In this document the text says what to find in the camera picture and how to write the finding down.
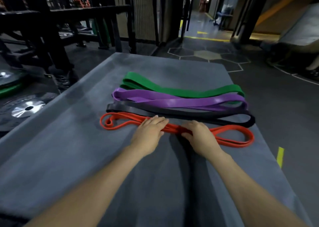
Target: dark gray floor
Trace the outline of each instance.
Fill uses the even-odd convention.
[[[239,52],[230,43],[185,38],[183,44],[171,43],[158,51],[156,56],[188,59],[187,56],[173,57],[168,53],[169,48],[188,46],[194,50],[227,48],[230,53],[222,57],[239,63],[243,70],[230,72],[229,75],[245,92],[249,109],[255,115],[273,155],[277,157],[278,147],[285,149],[282,170],[305,206],[313,225],[319,226],[319,85],[267,66],[262,51]],[[184,53],[183,49],[176,51],[180,55]],[[228,71],[233,70],[233,67],[229,67],[229,61],[223,59],[218,62],[224,64]]]

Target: resistance band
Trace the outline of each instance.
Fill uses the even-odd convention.
[[[243,97],[245,96],[240,86],[234,85],[234,84],[220,87],[214,90],[208,90],[205,92],[197,92],[192,90],[161,87],[135,72],[128,72],[126,76],[123,78],[123,81],[120,87],[127,90],[144,89],[144,90],[150,90],[155,92],[162,92],[169,95],[178,96],[181,98],[208,98],[208,97],[214,97],[214,96],[222,95],[229,92],[236,92],[240,96],[243,96]]]
[[[253,126],[255,123],[255,117],[250,114],[249,111],[233,108],[225,111],[210,111],[210,112],[190,112],[190,111],[181,111],[175,109],[168,108],[158,108],[154,106],[150,106],[143,103],[134,103],[130,101],[115,101],[112,104],[108,104],[107,113],[117,113],[117,112],[128,112],[134,113],[141,116],[146,117],[154,117],[158,115],[160,117],[166,118],[178,118],[185,120],[197,120],[203,123],[208,124],[216,124],[216,125],[240,125],[245,128],[249,128]],[[228,117],[236,114],[245,114],[250,116],[250,119],[244,123],[232,122],[224,119],[220,119],[223,117]]]
[[[227,93],[210,98],[180,98],[161,92],[142,89],[125,90],[124,88],[117,88],[112,93],[112,96],[114,100],[117,101],[130,100],[158,108],[193,108],[208,111],[223,111],[232,109],[233,107],[227,107],[221,104],[227,102],[241,102],[242,104],[238,107],[247,109],[245,98],[233,93]]]
[[[106,113],[101,117],[100,124],[106,130],[117,130],[117,129],[122,128],[128,124],[140,125],[146,118],[148,118],[148,117],[143,117],[143,116],[135,115],[132,113],[127,113],[127,112]],[[130,120],[126,121],[118,126],[114,126],[113,121],[118,120],[118,119],[130,119]],[[253,143],[253,141],[255,139],[253,133],[249,129],[241,127],[239,125],[227,125],[227,126],[209,129],[209,130],[210,130],[210,132],[212,132],[214,134],[214,136],[216,137],[216,140],[219,144],[224,145],[224,146],[234,147],[234,148],[243,148],[243,147],[249,146],[250,144]],[[242,141],[236,141],[236,140],[228,140],[228,139],[224,139],[224,138],[217,136],[217,134],[225,132],[227,130],[237,130],[237,131],[243,133],[248,138],[248,140],[242,142]],[[162,131],[167,132],[167,133],[172,133],[172,134],[181,134],[184,132],[188,132],[190,134],[192,133],[188,129],[183,128],[180,125],[175,125],[175,124],[167,124]]]

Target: forearm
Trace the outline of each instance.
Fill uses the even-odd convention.
[[[277,201],[221,151],[208,158],[232,197],[246,227],[306,226],[293,212]]]
[[[118,188],[143,155],[126,147],[109,165],[58,200],[27,227],[95,227]]]

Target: green resistance band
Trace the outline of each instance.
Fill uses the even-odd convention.
[[[178,96],[182,98],[208,98],[208,97],[214,97],[214,96],[222,95],[229,92],[236,92],[240,96],[243,96],[243,97],[245,96],[240,86],[235,84],[223,86],[223,87],[220,87],[214,90],[208,90],[205,92],[197,92],[192,90],[161,87],[135,72],[128,72],[126,76],[123,78],[123,81],[120,87],[126,90],[144,89],[144,90],[150,90],[155,92],[162,92],[162,93],[166,93],[169,95],[174,95],[174,96]]]

